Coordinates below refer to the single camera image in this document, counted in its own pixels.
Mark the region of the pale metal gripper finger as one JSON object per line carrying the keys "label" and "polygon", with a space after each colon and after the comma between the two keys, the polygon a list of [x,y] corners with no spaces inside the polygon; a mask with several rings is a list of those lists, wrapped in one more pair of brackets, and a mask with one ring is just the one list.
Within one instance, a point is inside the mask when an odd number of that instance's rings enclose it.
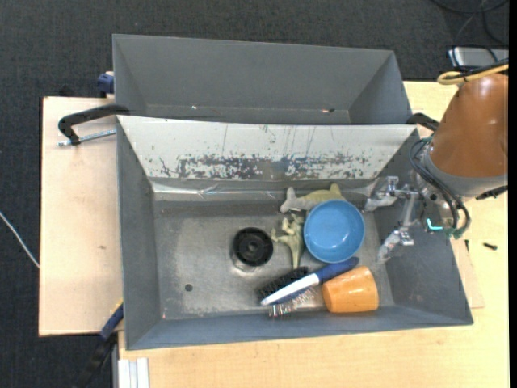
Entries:
{"label": "pale metal gripper finger", "polygon": [[399,178],[395,175],[386,176],[382,182],[379,182],[373,189],[372,194],[367,198],[364,205],[365,212],[373,212],[380,207],[388,207],[393,205],[397,200],[409,199],[418,196],[418,191],[405,184],[398,187]]}
{"label": "pale metal gripper finger", "polygon": [[378,262],[387,262],[393,257],[397,247],[412,247],[414,239],[407,227],[400,227],[392,231],[382,242],[377,252]]}

